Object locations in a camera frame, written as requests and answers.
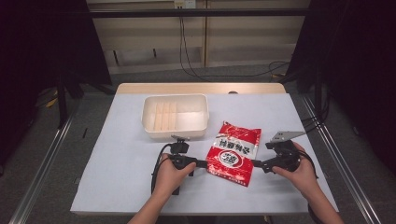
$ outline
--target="white plastic tray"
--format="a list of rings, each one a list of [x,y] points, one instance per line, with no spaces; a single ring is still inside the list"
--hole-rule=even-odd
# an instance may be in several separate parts
[[[143,106],[142,124],[151,138],[201,137],[208,120],[203,94],[150,96]]]

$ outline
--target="gray carpet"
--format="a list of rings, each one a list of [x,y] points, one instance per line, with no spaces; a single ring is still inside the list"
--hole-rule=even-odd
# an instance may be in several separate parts
[[[286,66],[282,69],[276,73],[283,73]],[[247,77],[267,70],[267,65],[256,65],[196,69],[196,73],[206,76],[205,79],[210,81],[268,82],[269,74]],[[114,75],[112,79],[114,89],[123,82],[202,81],[197,77],[186,75],[182,70]],[[290,93],[300,117],[308,118],[302,101],[303,96],[297,93],[295,83],[288,83],[285,88]],[[69,211],[78,188],[78,184],[75,183],[76,179],[82,176],[113,99],[112,96],[98,92],[90,86],[83,86],[83,89],[86,94],[79,102],[77,114],[73,118],[27,223],[126,223],[130,219],[129,217],[78,217]],[[40,107],[31,129],[8,160],[5,175],[0,178],[0,223],[8,223],[12,217],[18,202],[45,157],[46,150],[50,147],[58,121],[56,106],[50,109]],[[382,223],[393,223],[392,212],[396,209],[395,176],[377,159],[369,144],[353,132],[353,123],[335,101],[331,102],[330,114],[325,123],[336,144],[342,150],[351,171],[374,204]],[[340,209],[340,215],[346,223],[365,223],[359,207],[335,167],[321,137],[317,131],[309,133],[308,137],[327,176],[332,194]],[[210,223],[210,220],[213,218],[197,217],[191,222]],[[273,221],[276,224],[313,223],[309,215],[273,217]]]

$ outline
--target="table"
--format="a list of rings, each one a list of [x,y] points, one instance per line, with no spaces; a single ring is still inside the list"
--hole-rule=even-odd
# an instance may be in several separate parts
[[[226,94],[237,91],[240,94]],[[141,112],[153,94],[204,93],[209,123],[204,137],[190,141],[188,156],[204,160],[223,120],[262,128],[256,159],[275,156],[264,146],[277,131],[303,131],[290,96],[273,83],[129,83],[121,84],[78,186],[71,211],[79,215],[132,215],[150,195],[151,173],[160,149],[168,142],[144,132]],[[294,139],[312,157],[318,183],[337,206],[306,135]],[[196,169],[172,196],[162,215],[286,215],[307,212],[307,202],[285,178],[253,169],[248,188]]]

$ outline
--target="red snack bag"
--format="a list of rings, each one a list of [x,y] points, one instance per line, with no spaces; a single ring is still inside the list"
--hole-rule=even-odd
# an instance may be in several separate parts
[[[236,127],[224,121],[207,153],[207,171],[247,187],[261,135],[261,129]]]

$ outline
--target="forearm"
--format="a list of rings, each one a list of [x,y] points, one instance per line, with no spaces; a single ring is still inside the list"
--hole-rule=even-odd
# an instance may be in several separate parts
[[[319,187],[304,196],[308,200],[312,211],[323,223],[344,223]]]
[[[154,224],[168,199],[167,195],[152,194],[128,224]]]

